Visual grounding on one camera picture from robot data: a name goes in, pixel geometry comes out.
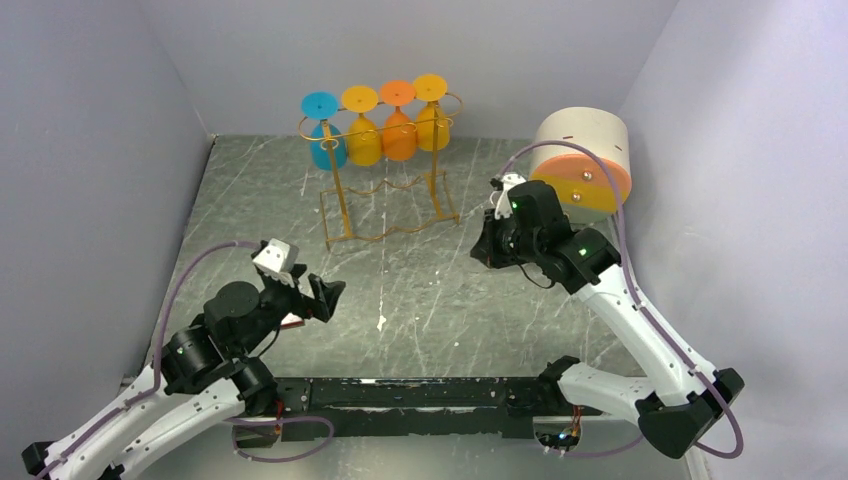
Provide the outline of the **gold wire glass rack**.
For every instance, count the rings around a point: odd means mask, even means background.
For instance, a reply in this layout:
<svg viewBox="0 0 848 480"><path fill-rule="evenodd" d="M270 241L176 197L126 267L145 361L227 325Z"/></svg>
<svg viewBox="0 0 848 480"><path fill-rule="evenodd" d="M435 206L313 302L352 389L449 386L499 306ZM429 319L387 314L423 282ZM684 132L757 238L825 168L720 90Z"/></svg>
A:
<svg viewBox="0 0 848 480"><path fill-rule="evenodd" d="M377 131L379 132L382 147L383 126L387 117L393 112L394 108L382 102L379 95L379 90L380 89L375 90L379 97L379 103L374 110L366 113L366 116L377 125ZM352 121L356 118L356 114L348 111L342 106L342 95L339 97L335 97L339 101L340 106L338 112L329 119L329 122L335 125L341 132L341 134L338 135L338 138L343 138L345 140L345 144L347 147L346 165L355 165L353 162L350 161L349 158L346 137ZM425 103L419 101L415 96L415 99L410 104L402 108L403 112L408 115L409 118L412 120L412 125L415 126L416 116L424 105ZM463 100L458 95L447 91L447 94L440 100L440 105L445 114L452 119L453 126L454 117L464 110ZM309 143L311 141L315 141L315 138L310 138L309 134L315 128L316 124L317 121L307 119L303 114L303 118L300 120L297 126L299 136ZM377 183L376 186L372 187L369 190L357 190L352 187L345 186L341 180L340 168L333 166L333 169L330 172L333 174L334 186L319 193L319 212L322 216L326 246L331 247L334 243L347 240L376 242L384 239L385 237L393 233L415 233L424 230L435 223L443 221L453 221L455 223L459 223L460 214L457 212L452 201L450 192L448 190L447 172L439 167L440 151L441 150L434 150L432 152L423 151L418 147L417 144L417 150L415 154L418 152L427 152L431 155L431 166L427 172L416 176L414 180L405 184L396 184L391 182L389 179L384 178L379 183ZM379 161L383 159L392 161L385 156L382 149L382 157ZM383 229L382 233L376 236L362 236L355 232L349 212L348 197L350 195L371 197L381 190L409 190L421 183L424 183L427 186L429 198L434 209L434 214L429 219L424 221L421 225L415 227L389 225Z"/></svg>

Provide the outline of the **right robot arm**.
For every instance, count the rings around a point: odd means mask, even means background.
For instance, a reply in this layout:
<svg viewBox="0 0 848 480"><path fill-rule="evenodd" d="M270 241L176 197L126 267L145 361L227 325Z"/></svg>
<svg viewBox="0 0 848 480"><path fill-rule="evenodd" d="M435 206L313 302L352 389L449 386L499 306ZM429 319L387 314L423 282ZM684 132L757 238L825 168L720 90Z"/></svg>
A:
<svg viewBox="0 0 848 480"><path fill-rule="evenodd" d="M594 228L575 229L555 190L507 174L492 181L496 200L484 213L471 257L490 269L533 264L588 306L643 371L624 377L569 357L549 366L539 391L550 413L590 407L638 427L661 454L682 458L725 414L745 387L733 368L717 368L669 325L628 280L624 260Z"/></svg>

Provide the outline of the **blue wine glass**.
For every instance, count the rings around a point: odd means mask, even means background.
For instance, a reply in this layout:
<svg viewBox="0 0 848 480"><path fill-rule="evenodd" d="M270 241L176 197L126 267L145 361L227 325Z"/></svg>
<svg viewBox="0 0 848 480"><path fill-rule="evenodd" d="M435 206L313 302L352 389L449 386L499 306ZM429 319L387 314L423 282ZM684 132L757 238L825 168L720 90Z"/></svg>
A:
<svg viewBox="0 0 848 480"><path fill-rule="evenodd" d="M337 98L326 91L314 91L301 101L301 111L307 119L317 121L309 134L315 141L310 142L310 153L316 168L331 171L333 166L344 167L347 163L347 147L339 129L329 119L339 110Z"/></svg>

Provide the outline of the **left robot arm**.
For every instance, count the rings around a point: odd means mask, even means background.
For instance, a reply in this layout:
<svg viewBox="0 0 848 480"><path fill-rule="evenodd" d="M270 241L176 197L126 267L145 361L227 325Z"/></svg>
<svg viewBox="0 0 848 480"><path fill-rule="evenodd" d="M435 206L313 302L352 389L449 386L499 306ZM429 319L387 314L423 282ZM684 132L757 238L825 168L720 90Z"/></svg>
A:
<svg viewBox="0 0 848 480"><path fill-rule="evenodd" d="M267 274L257 288L230 282L205 302L135 380L97 417L55 441L34 442L21 454L34 479L126 479L162 454L211 426L279 413L278 384L254 351L287 319L328 322L346 288L309 274L306 267Z"/></svg>

